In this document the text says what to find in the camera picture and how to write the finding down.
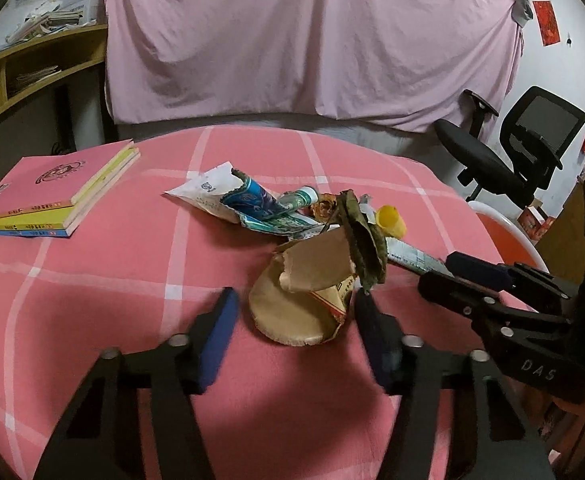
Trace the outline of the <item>blue green snack wrapper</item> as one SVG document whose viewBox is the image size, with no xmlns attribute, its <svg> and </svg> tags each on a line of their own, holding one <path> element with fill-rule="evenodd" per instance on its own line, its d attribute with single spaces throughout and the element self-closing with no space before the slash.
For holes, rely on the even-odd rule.
<svg viewBox="0 0 585 480">
<path fill-rule="evenodd" d="M 232 168 L 230 174 L 242 181 L 239 188 L 228 191 L 221 198 L 224 206 L 238 214 L 246 229 L 254 232 L 293 236 L 317 225 L 312 219 L 299 214 L 319 201 L 319 193 L 312 186 L 275 197 L 252 177 Z"/>
</svg>

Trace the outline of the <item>wooden cabinet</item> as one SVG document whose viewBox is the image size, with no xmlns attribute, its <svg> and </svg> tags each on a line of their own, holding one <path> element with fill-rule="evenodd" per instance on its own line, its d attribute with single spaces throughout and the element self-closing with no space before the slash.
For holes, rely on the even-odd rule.
<svg viewBox="0 0 585 480">
<path fill-rule="evenodd" d="M 564 209 L 537 249 L 550 272 L 579 284 L 585 277 L 585 182 L 571 192 Z"/>
</svg>

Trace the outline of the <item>pink checked tablecloth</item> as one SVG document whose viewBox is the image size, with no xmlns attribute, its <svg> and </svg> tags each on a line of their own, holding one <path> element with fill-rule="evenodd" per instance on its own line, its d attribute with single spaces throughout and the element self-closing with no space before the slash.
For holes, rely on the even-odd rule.
<svg viewBox="0 0 585 480">
<path fill-rule="evenodd" d="M 407 241 L 437 258 L 498 262 L 485 227 L 412 159 L 321 134 L 216 126 L 144 141 L 140 158 L 66 240 L 0 237 L 0 453 L 33 476 L 56 422 L 99 353 L 154 348 L 222 288 L 246 296 L 276 239 L 170 200 L 222 162 L 274 192 L 352 190 L 399 209 Z M 376 385 L 355 326 L 288 348 L 243 315 L 220 375 L 194 401 L 220 479 L 372 479 L 397 400 Z"/>
</svg>

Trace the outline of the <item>large pink hanging sheet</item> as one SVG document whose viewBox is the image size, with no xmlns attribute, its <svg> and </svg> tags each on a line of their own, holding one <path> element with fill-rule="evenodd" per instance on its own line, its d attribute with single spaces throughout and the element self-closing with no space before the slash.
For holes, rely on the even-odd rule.
<svg viewBox="0 0 585 480">
<path fill-rule="evenodd" d="M 119 124 L 299 113 L 423 133 L 500 106 L 517 0 L 105 0 Z"/>
</svg>

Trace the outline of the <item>red wall paper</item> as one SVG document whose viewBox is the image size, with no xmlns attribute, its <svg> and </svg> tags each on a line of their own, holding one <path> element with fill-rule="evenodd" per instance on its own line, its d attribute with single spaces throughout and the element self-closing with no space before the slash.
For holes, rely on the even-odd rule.
<svg viewBox="0 0 585 480">
<path fill-rule="evenodd" d="M 544 47 L 553 46 L 561 42 L 556 15 L 550 0 L 535 0 L 533 2 L 537 17 L 542 44 Z"/>
</svg>

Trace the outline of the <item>wooden wall shelf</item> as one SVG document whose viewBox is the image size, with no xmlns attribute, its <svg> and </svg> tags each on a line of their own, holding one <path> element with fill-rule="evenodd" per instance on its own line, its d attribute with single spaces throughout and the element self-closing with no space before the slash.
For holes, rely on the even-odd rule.
<svg viewBox="0 0 585 480">
<path fill-rule="evenodd" d="M 42 90 L 105 62 L 107 27 L 91 25 L 17 44 L 0 53 L 0 120 Z"/>
</svg>

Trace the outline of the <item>black office chair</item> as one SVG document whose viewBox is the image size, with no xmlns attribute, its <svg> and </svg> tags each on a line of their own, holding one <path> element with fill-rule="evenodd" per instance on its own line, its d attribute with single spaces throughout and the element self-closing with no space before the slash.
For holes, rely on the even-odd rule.
<svg viewBox="0 0 585 480">
<path fill-rule="evenodd" d="M 504 195 L 518 208 L 530 206 L 535 191 L 550 186 L 553 174 L 563 169 L 562 157 L 585 125 L 585 112 L 556 94 L 530 87 L 503 119 L 499 141 L 511 161 L 479 139 L 483 124 L 499 112 L 479 94 L 463 91 L 474 104 L 467 131 L 449 120 L 434 122 L 436 136 L 450 155 L 463 165 L 460 184 L 476 183 L 468 202 L 480 192 Z"/>
</svg>

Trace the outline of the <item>red plastic trash bucket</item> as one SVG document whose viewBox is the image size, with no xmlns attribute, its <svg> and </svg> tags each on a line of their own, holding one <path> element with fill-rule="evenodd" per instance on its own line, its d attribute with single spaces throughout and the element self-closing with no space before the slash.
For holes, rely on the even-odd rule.
<svg viewBox="0 0 585 480">
<path fill-rule="evenodd" d="M 511 220 L 491 206 L 477 200 L 471 200 L 468 205 L 477 214 L 505 263 L 526 263 L 537 270 L 549 272 L 535 246 Z"/>
</svg>

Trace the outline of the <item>white paper wrapper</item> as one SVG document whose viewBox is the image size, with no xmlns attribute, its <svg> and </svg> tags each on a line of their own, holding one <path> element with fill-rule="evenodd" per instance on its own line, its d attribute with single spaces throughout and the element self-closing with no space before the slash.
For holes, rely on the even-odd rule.
<svg viewBox="0 0 585 480">
<path fill-rule="evenodd" d="M 238 223 L 236 212 L 222 203 L 222 198 L 242 186 L 242 179 L 233 174 L 230 162 L 216 166 L 187 180 L 177 188 L 166 191 L 166 195 L 192 205 L 215 218 Z"/>
</svg>

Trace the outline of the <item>pink top book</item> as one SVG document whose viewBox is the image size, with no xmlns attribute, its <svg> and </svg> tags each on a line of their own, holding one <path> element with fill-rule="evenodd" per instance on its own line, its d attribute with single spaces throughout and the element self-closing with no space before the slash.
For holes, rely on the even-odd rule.
<svg viewBox="0 0 585 480">
<path fill-rule="evenodd" d="M 23 157 L 0 182 L 0 218 L 74 206 L 135 153 L 134 142 L 124 140 L 67 155 Z"/>
</svg>

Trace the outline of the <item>yellow blue bottom book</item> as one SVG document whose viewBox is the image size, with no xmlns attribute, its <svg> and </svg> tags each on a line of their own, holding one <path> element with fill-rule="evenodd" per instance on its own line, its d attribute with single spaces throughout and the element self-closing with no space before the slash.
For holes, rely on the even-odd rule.
<svg viewBox="0 0 585 480">
<path fill-rule="evenodd" d="M 69 238 L 102 196 L 139 158 L 138 148 L 128 148 L 107 167 L 105 174 L 91 185 L 76 205 L 0 218 L 0 235 Z"/>
</svg>

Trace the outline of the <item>stack of papers on shelf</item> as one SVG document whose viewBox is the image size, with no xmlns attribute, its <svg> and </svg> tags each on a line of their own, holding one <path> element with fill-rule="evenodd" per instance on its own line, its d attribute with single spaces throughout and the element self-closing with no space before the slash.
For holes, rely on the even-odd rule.
<svg viewBox="0 0 585 480">
<path fill-rule="evenodd" d="M 17 29 L 6 37 L 6 44 L 19 44 L 72 28 L 102 24 L 103 21 L 104 0 L 81 0 L 70 6 L 61 6 L 60 1 L 48 0 L 29 14 Z"/>
</svg>

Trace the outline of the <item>white green paper strip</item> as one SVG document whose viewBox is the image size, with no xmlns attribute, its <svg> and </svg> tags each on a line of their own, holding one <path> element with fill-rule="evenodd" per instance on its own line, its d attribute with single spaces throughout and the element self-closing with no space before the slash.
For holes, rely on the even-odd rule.
<svg viewBox="0 0 585 480">
<path fill-rule="evenodd" d="M 419 248 L 402 242 L 402 240 L 387 237 L 386 245 L 388 260 L 403 269 L 417 275 L 423 275 L 429 271 L 452 275 L 441 260 L 431 257 L 426 252 L 422 252 Z"/>
</svg>

